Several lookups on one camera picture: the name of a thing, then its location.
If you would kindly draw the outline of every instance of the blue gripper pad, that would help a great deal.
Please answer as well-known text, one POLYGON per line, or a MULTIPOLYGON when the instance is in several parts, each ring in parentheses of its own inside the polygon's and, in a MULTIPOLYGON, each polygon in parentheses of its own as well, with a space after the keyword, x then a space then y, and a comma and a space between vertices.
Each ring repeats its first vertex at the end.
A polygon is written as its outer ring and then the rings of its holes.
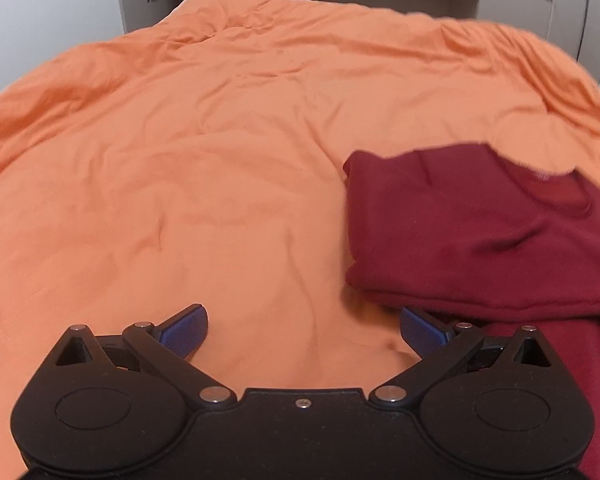
POLYGON ((447 344, 453 337, 450 330, 428 314, 403 307, 400 313, 400 335, 420 357, 447 344))
POLYGON ((206 337, 208 317, 205 308, 192 305, 158 325, 158 341, 183 359, 199 347, 206 337))

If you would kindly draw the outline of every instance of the folded red shirt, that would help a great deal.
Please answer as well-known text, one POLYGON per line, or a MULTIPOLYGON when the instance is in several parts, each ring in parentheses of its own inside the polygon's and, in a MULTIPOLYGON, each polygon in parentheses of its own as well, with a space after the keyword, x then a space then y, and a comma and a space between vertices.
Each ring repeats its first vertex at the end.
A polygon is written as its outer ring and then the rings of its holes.
POLYGON ((538 324, 593 405, 582 468, 600 480, 600 190, 486 144, 355 152, 344 170, 347 282, 369 301, 482 320, 490 333, 538 324))

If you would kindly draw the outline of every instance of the red t-shirt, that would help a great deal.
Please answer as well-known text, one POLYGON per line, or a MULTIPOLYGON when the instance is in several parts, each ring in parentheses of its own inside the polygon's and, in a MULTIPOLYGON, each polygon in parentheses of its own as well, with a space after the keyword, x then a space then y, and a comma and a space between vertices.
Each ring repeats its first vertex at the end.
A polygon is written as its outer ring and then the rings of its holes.
POLYGON ((498 322, 489 333, 538 324, 593 405, 582 468, 600 480, 600 190, 486 144, 355 152, 344 170, 347 282, 375 303, 498 322))

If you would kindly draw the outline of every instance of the orange bedsheet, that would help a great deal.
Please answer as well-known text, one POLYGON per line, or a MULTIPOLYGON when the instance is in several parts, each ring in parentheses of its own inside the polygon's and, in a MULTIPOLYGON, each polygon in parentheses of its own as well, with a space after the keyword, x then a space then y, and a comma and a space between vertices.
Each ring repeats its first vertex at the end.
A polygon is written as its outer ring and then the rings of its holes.
POLYGON ((600 90, 490 23, 300 0, 187 0, 0 94, 0 480, 9 416, 65 328, 203 303, 192 362, 246 386, 369 389, 416 361, 345 286, 342 163, 485 140, 600 186, 600 90))

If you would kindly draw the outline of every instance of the bed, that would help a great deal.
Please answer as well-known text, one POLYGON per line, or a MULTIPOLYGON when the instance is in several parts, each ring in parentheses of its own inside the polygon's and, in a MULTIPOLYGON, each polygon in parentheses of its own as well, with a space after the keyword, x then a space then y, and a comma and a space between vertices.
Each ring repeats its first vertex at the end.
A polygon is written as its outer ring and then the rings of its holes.
POLYGON ((238 394, 416 362, 344 283, 342 165, 468 140, 600 187, 600 89, 528 32, 307 0, 186 0, 21 78, 0 94, 0 480, 25 469, 10 410, 73 323, 203 303, 190 360, 238 394))

